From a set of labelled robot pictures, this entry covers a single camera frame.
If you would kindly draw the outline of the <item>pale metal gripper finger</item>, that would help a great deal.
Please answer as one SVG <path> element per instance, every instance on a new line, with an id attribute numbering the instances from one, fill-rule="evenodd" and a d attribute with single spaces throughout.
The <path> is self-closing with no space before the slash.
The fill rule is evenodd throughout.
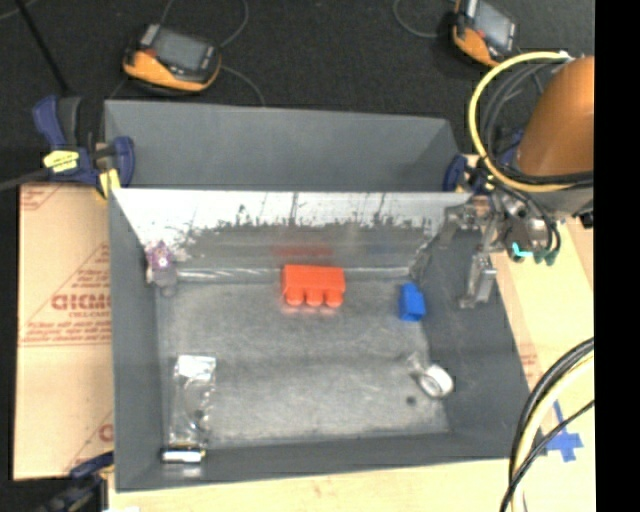
<path id="1" fill-rule="evenodd" d="M 427 234 L 411 263 L 411 277 L 425 278 L 437 250 L 447 248 L 458 231 L 473 227 L 475 214 L 470 205 L 450 206 L 444 210 L 441 226 Z"/>
<path id="2" fill-rule="evenodd" d="M 494 288 L 497 269 L 493 266 L 491 257 L 482 251 L 477 251 L 471 258 L 471 265 L 464 294 L 458 299 L 462 309 L 472 309 L 478 304 L 486 304 Z"/>

